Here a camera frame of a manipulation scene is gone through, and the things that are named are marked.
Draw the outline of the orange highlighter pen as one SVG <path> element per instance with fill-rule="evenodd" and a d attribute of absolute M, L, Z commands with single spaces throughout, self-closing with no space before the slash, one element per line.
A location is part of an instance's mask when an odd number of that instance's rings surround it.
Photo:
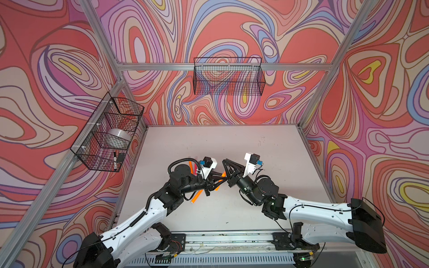
<path fill-rule="evenodd" d="M 193 162 L 189 161 L 188 164 L 189 164 L 189 167 L 191 169 L 191 174 L 194 175 L 194 164 L 193 164 Z"/>

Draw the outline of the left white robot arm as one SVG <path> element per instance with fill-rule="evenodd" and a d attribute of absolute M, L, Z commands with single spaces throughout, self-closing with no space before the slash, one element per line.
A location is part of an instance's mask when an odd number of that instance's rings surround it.
<path fill-rule="evenodd" d="M 151 194 L 143 209 L 116 227 L 89 234 L 74 253 L 75 268 L 123 268 L 136 257 L 154 251 L 159 260 L 171 260 L 184 250 L 182 237 L 174 237 L 162 220 L 176 210 L 187 193 L 207 194 L 226 181 L 225 173 L 200 166 L 193 174 L 188 165 L 169 169 L 169 180 Z"/>

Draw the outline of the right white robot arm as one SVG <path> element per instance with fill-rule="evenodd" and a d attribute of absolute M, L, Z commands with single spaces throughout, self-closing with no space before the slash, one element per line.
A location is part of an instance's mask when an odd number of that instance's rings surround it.
<path fill-rule="evenodd" d="M 325 242 L 353 243 L 372 253 L 387 253 L 382 217 L 362 199 L 348 203 L 320 203 L 280 194 L 267 175 L 251 179 L 253 163 L 241 165 L 224 159 L 222 165 L 230 187 L 237 186 L 245 200 L 260 206 L 271 220 L 286 220 L 288 239 L 294 249 Z"/>

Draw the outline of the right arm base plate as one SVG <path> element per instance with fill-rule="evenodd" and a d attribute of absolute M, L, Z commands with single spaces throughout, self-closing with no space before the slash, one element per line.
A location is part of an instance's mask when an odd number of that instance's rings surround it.
<path fill-rule="evenodd" d="M 320 249 L 320 245 L 310 244 L 303 239 L 293 239 L 292 235 L 288 232 L 275 232 L 272 233 L 273 240 L 270 241 L 275 249 L 280 250 L 310 250 L 310 251 L 318 251 Z"/>

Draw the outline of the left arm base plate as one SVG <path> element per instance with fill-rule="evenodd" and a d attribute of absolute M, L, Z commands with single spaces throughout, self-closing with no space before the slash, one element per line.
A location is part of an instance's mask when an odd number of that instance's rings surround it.
<path fill-rule="evenodd" d="M 150 252 L 168 252 L 169 254 L 179 254 L 185 250 L 186 234 L 173 233 L 166 242 L 162 241 L 161 245 Z"/>

